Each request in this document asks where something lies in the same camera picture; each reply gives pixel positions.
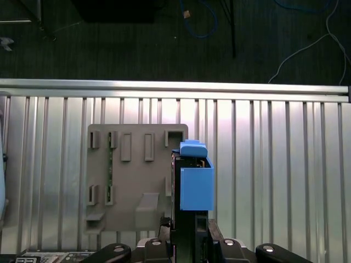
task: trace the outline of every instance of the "gray fixture plate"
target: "gray fixture plate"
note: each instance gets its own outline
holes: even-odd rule
[[[102,230],[156,230],[170,202],[171,153],[188,138],[188,127],[92,124],[87,137],[86,231],[97,234]],[[109,182],[112,182],[110,199]]]

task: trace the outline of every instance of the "circuit board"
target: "circuit board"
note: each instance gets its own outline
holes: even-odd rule
[[[33,262],[23,259],[40,258],[40,263],[77,263],[89,257],[94,252],[42,252],[42,251],[26,251],[21,257],[17,257],[16,262]]]

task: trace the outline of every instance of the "floor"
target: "floor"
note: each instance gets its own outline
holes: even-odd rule
[[[211,13],[195,0],[183,1],[194,30],[210,31]],[[285,57],[326,33],[325,20],[336,0],[318,15],[282,9],[273,0],[234,0],[235,59],[219,1],[207,1],[216,12],[218,30],[197,39],[186,30],[177,0],[167,0],[153,24],[88,24],[69,0],[44,0],[44,22],[56,31],[57,40],[42,40],[34,24],[1,25],[0,37],[12,38],[15,46],[12,52],[0,49],[0,78],[267,83]],[[285,0],[311,8],[321,1]],[[35,0],[25,3],[35,10]],[[23,17],[9,0],[0,0],[0,6],[0,18]],[[331,31],[349,55],[350,14],[351,1],[340,0],[330,19]],[[289,60],[273,83],[337,85],[343,66],[342,52],[327,37]],[[351,84],[350,66],[343,84]]]

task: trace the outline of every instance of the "blue block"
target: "blue block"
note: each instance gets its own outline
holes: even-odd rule
[[[197,140],[185,140],[180,143],[180,156],[207,157],[206,144]]]
[[[182,168],[180,170],[180,209],[207,211],[214,209],[214,169]]]

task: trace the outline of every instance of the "corrugated metal wall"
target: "corrugated metal wall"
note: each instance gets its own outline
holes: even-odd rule
[[[350,104],[160,98],[5,99],[2,253],[134,245],[154,233],[83,233],[91,123],[184,123],[216,167],[226,237],[274,242],[313,262],[351,262]]]

